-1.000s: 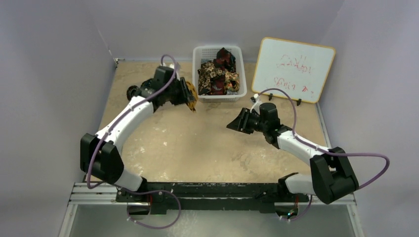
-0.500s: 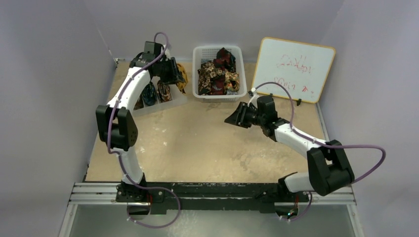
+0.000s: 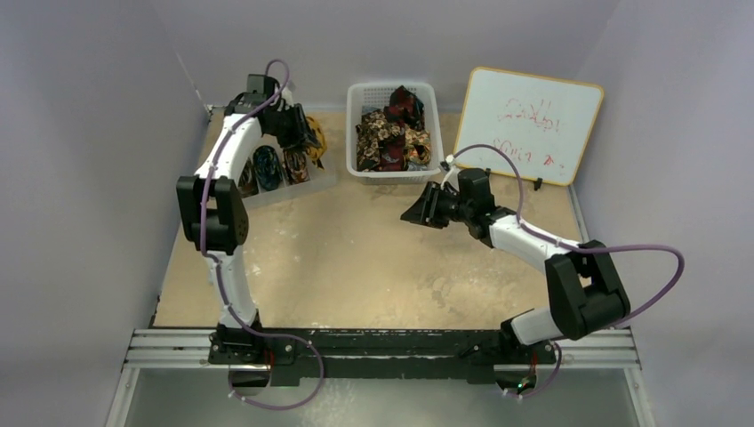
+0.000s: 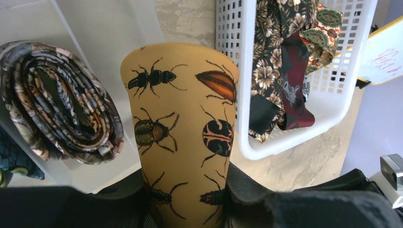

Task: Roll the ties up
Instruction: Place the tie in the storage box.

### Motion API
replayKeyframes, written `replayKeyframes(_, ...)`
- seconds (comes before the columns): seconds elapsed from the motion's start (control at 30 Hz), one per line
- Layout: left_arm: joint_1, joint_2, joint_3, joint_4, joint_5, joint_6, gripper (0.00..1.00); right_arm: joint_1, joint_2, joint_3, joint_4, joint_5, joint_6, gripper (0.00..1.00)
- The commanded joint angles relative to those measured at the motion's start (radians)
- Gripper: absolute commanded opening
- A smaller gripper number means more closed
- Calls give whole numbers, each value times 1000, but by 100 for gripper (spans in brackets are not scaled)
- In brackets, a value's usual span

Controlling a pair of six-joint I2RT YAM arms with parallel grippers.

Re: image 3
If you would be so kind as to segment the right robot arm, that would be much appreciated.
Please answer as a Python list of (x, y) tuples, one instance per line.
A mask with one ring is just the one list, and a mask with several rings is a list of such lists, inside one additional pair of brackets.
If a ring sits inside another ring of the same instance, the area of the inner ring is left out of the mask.
[(601, 242), (580, 244), (527, 228), (515, 211), (495, 203), (489, 174), (482, 169), (462, 170), (456, 186), (428, 182), (400, 218), (434, 229), (462, 223), (474, 239), (515, 255), (543, 274), (547, 306), (501, 324), (499, 349), (509, 361), (523, 360), (537, 343), (578, 340), (630, 314), (630, 300)]

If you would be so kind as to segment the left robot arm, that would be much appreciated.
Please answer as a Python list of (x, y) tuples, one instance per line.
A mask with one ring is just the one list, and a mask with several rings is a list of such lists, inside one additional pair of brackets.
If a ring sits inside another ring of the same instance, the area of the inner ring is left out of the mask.
[(313, 124), (301, 104), (293, 102), (286, 81), (251, 74), (245, 90), (226, 107), (220, 137), (207, 159), (176, 184), (184, 235), (205, 258), (220, 300), (216, 345), (222, 347), (232, 338), (230, 351), (245, 364), (262, 358), (265, 341), (291, 336), (266, 332), (259, 323), (245, 275), (243, 246), (250, 222), (239, 182), (266, 135), (302, 166), (321, 166), (326, 143)]

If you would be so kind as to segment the yellow insect-print tie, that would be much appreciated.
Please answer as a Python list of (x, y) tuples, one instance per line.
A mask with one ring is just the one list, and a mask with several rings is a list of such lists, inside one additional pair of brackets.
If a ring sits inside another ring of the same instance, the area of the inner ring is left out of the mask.
[(319, 170), (324, 170), (322, 157), (327, 151), (327, 142), (320, 123), (312, 116), (306, 116), (309, 126), (309, 139), (305, 143), (306, 154)]

